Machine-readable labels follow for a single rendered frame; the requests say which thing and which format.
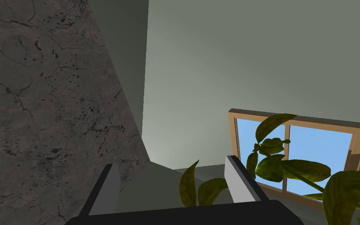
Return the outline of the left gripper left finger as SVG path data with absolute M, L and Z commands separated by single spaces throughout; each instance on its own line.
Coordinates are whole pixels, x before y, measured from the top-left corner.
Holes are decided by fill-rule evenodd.
M 113 214 L 116 212 L 121 187 L 119 167 L 107 164 L 87 198 L 79 216 Z

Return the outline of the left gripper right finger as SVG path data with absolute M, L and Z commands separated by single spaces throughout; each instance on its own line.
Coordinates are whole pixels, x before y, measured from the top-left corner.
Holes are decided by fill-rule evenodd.
M 269 200 L 256 180 L 234 155 L 225 158 L 224 177 L 234 203 Z

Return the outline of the green leafy plant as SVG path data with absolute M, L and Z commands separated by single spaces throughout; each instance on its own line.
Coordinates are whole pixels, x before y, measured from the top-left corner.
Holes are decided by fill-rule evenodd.
M 327 225 L 347 225 L 360 210 L 360 171 L 331 173 L 329 166 L 308 160 L 285 159 L 283 145 L 289 139 L 268 138 L 275 128 L 296 117 L 272 114 L 256 129 L 256 144 L 243 165 L 263 192 L 312 205 L 324 212 Z M 186 169 L 180 180 L 180 199 L 186 207 L 212 205 L 219 193 L 229 189 L 225 178 L 210 179 L 195 189 L 196 165 Z

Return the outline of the wooden framed window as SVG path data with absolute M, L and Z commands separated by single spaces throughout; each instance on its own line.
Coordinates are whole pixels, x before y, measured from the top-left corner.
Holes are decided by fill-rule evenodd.
M 271 115 L 231 109 L 228 112 L 233 154 L 243 165 L 256 144 L 259 124 Z M 331 173 L 360 171 L 360 123 L 296 116 L 275 128 L 268 138 L 289 139 L 282 154 L 285 159 L 308 160 L 325 164 Z

